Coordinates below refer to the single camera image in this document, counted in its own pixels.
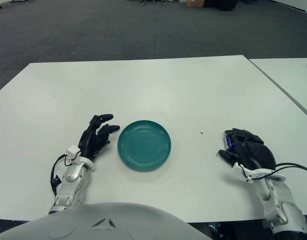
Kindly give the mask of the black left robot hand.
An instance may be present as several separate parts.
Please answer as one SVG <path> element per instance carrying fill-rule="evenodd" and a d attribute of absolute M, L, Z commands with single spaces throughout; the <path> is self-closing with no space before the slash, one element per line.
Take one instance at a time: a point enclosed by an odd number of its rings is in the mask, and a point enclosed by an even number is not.
<path fill-rule="evenodd" d="M 114 118 L 113 114 L 94 115 L 89 122 L 89 126 L 82 133 L 78 143 L 80 155 L 91 161 L 98 153 L 110 143 L 109 135 L 120 129 L 119 125 L 101 125 Z"/>

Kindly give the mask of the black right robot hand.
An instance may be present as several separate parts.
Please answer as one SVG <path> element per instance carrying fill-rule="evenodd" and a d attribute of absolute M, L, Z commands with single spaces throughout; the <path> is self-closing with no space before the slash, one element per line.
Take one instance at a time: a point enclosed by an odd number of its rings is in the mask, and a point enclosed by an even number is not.
<path fill-rule="evenodd" d="M 220 157 L 231 166 L 238 163 L 249 170 L 276 169 L 276 160 L 261 138 L 247 130 L 232 128 L 224 131 L 225 150 Z"/>

